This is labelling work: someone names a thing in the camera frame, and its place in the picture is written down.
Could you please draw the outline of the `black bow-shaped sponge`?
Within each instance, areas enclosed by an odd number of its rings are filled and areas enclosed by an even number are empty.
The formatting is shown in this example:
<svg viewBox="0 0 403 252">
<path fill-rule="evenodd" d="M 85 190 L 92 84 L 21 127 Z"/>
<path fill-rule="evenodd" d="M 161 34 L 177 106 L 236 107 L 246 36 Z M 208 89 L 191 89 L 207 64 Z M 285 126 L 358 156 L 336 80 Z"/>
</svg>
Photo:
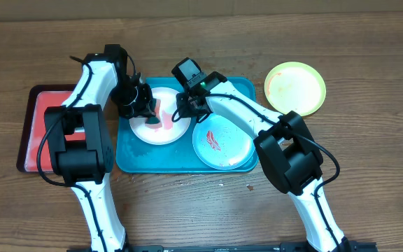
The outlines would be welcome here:
<svg viewBox="0 0 403 252">
<path fill-rule="evenodd" d="M 159 99 L 153 99 L 150 109 L 153 110 L 154 115 L 146 119 L 146 124 L 156 125 L 160 123 L 160 103 Z"/>
</svg>

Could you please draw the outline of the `yellow-green plate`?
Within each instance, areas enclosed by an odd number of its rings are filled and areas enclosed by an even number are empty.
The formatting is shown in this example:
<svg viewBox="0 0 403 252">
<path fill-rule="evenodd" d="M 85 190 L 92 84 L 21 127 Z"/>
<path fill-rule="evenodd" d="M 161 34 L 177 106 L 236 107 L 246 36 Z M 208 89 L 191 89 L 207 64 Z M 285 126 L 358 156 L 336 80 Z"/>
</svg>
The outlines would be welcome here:
<svg viewBox="0 0 403 252">
<path fill-rule="evenodd" d="M 308 116 L 323 105 L 327 89 L 323 77 L 312 66 L 284 62 L 267 74 L 264 93 L 278 112 L 286 114 L 294 111 Z"/>
</svg>

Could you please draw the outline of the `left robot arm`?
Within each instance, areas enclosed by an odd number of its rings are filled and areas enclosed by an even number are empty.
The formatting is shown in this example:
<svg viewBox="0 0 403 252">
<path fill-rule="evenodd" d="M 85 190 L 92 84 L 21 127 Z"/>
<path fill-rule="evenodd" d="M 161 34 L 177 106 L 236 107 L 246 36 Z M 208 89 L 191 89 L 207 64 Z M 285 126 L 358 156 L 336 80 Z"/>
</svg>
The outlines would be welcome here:
<svg viewBox="0 0 403 252">
<path fill-rule="evenodd" d="M 133 60 L 121 45 L 107 44 L 102 53 L 77 61 L 82 76 L 75 89 L 61 106 L 45 110 L 36 166 L 44 181 L 76 195 L 90 231 L 90 251 L 129 251 L 111 192 L 114 154 L 104 107 L 112 100 L 120 117 L 157 124 L 157 102 L 139 72 L 127 73 Z"/>
</svg>

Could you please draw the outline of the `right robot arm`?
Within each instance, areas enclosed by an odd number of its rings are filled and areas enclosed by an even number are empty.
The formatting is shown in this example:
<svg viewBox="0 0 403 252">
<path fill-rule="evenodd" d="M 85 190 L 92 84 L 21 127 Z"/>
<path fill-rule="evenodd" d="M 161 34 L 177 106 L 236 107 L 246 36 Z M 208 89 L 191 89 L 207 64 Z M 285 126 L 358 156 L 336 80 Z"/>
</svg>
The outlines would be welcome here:
<svg viewBox="0 0 403 252">
<path fill-rule="evenodd" d="M 351 251 L 351 243 L 336 224 L 323 190 L 323 157 L 330 152 L 316 143 L 302 117 L 281 114 L 244 96 L 222 74 L 204 73 L 188 57 L 172 74 L 182 85 L 172 119 L 222 116 L 253 139 L 264 175 L 289 195 L 304 224 L 311 251 Z"/>
</svg>

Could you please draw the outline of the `white plate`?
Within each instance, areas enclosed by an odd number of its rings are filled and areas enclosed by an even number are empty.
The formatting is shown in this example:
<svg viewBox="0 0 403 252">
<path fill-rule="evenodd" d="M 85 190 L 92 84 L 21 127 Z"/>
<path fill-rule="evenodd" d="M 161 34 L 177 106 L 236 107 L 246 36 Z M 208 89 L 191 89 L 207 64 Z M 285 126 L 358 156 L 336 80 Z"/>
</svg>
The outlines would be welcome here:
<svg viewBox="0 0 403 252">
<path fill-rule="evenodd" d="M 133 133 L 147 144 L 170 144 L 184 135 L 190 126 L 191 119 L 183 118 L 177 122 L 172 121 L 172 116 L 177 109 L 177 90 L 170 87 L 154 87 L 152 94 L 157 100 L 155 112 L 159 122 L 148 124 L 145 118 L 132 118 L 129 119 L 130 127 Z"/>
</svg>

